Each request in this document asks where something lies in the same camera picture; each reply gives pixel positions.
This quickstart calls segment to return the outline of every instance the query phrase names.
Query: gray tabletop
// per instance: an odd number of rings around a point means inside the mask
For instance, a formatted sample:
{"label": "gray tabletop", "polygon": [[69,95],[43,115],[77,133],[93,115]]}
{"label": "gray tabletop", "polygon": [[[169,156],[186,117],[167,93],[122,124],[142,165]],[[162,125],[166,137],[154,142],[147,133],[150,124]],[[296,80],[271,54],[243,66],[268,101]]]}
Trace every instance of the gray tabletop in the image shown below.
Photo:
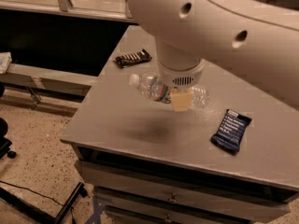
{"label": "gray tabletop", "polygon": [[[114,58],[146,49],[149,63],[120,69]],[[299,112],[209,63],[201,83],[210,93],[198,112],[142,97],[132,73],[157,69],[154,38],[131,26],[68,124],[62,141],[148,161],[299,190]],[[210,142],[227,108],[252,118],[237,155]]]}

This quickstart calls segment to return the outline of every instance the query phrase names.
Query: desk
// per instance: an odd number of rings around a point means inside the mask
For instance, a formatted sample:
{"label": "desk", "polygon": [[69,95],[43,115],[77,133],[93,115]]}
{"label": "desk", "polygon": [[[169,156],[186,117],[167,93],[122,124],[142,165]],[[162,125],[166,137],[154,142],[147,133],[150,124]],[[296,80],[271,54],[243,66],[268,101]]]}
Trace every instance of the desk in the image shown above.
{"label": "desk", "polygon": [[[149,63],[113,62],[142,48]],[[132,73],[156,66],[154,38],[130,26],[61,137],[107,213],[131,224],[266,223],[290,212],[299,113],[212,63],[201,79],[207,107],[174,113],[128,86]],[[227,108],[252,118],[235,156],[210,142]]]}

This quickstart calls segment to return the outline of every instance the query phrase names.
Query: bottle cap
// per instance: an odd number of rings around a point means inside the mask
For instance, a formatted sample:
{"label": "bottle cap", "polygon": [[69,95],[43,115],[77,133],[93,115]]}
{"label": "bottle cap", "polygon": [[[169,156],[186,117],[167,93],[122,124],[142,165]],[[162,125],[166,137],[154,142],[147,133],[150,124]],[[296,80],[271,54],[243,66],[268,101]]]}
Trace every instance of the bottle cap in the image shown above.
{"label": "bottle cap", "polygon": [[131,74],[129,79],[129,86],[137,87],[139,84],[139,75],[137,74]]}

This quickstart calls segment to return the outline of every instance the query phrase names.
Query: black cable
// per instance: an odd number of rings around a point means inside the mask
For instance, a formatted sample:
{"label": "black cable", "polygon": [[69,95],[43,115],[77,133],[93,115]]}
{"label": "black cable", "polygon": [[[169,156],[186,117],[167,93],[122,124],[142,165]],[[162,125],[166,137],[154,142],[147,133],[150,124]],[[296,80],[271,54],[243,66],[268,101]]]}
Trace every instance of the black cable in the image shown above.
{"label": "black cable", "polygon": [[55,199],[53,199],[53,198],[51,198],[51,197],[48,197],[48,196],[45,196],[45,195],[43,195],[43,194],[40,194],[40,193],[38,193],[38,192],[36,192],[36,191],[33,191],[33,190],[31,190],[31,189],[28,189],[28,188],[25,188],[25,187],[21,187],[21,186],[18,186],[18,185],[14,185],[14,184],[11,184],[11,183],[8,183],[8,182],[5,182],[5,181],[1,181],[1,180],[0,180],[0,183],[7,184],[7,185],[10,185],[10,186],[15,187],[15,188],[18,188],[18,189],[29,190],[29,191],[33,192],[34,194],[37,194],[37,195],[39,195],[39,196],[41,196],[41,197],[43,197],[43,198],[48,198],[48,199],[54,201],[55,203],[59,204],[60,206],[64,206],[63,204],[57,202]]}

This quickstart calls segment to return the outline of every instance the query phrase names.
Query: vent slot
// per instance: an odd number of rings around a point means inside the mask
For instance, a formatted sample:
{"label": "vent slot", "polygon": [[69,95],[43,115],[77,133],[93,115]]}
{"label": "vent slot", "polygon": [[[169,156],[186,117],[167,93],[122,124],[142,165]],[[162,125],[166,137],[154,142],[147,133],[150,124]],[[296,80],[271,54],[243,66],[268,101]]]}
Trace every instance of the vent slot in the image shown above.
{"label": "vent slot", "polygon": [[185,86],[189,85],[191,82],[193,82],[192,77],[177,77],[172,80],[172,82],[177,86]]}

